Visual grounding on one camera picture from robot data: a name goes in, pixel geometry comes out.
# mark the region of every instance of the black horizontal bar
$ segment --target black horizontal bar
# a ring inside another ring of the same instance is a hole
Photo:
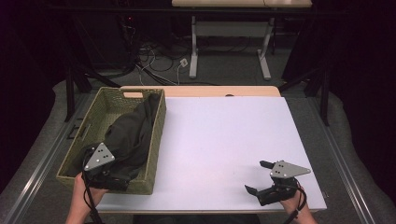
[[[66,13],[94,13],[94,14],[135,14],[135,15],[178,15],[178,16],[269,16],[269,17],[293,17],[293,18],[321,18],[339,19],[347,15],[346,11],[318,11],[310,8],[282,9],[273,8],[248,8],[248,7],[170,7],[170,8],[132,8],[132,7],[60,7],[45,6],[46,10]]]

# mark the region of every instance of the white desk leg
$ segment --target white desk leg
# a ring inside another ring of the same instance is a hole
[[[265,80],[271,80],[270,70],[268,69],[267,61],[265,60],[265,52],[268,49],[268,42],[270,41],[271,33],[272,33],[272,24],[274,23],[274,18],[271,18],[268,22],[267,27],[265,28],[265,37],[262,41],[262,49],[258,49],[257,53],[259,55],[260,66],[262,67],[262,75]]]
[[[190,78],[197,78],[198,50],[197,35],[195,29],[195,17],[193,16],[191,19],[192,54],[190,61]]]

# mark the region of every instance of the person's left hand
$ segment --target person's left hand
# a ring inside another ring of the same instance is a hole
[[[93,198],[94,206],[99,204],[103,195],[108,192],[108,189],[94,189],[90,188]],[[91,212],[90,207],[85,203],[90,203],[88,194],[85,192],[85,184],[82,179],[82,173],[79,173],[75,178],[75,185],[73,188],[72,202],[70,205],[69,215],[67,216],[66,223],[84,223],[86,216]]]

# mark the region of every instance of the green woven basket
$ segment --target green woven basket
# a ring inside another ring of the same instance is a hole
[[[74,177],[77,174],[69,174],[70,172],[68,170],[76,157],[81,155],[79,153],[80,150],[89,144],[104,141],[107,128],[122,114],[134,111],[137,105],[147,99],[152,93],[160,94],[161,100],[154,121],[148,161],[143,165],[138,177],[130,182],[126,192],[110,191],[113,193],[152,194],[166,114],[165,96],[162,89],[101,88],[85,115],[77,135],[64,158],[64,162],[58,170],[56,178],[72,189],[74,186]]]

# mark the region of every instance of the silver bracket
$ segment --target silver bracket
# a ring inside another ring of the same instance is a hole
[[[311,173],[311,170],[307,168],[294,165],[285,161],[277,161],[271,171],[270,176],[286,179],[297,175],[306,175],[309,173]]]
[[[114,158],[113,154],[111,154],[106,145],[101,143],[93,152],[90,160],[85,165],[84,170],[90,171],[91,169],[105,165],[111,161],[114,161],[115,159],[116,158]]]

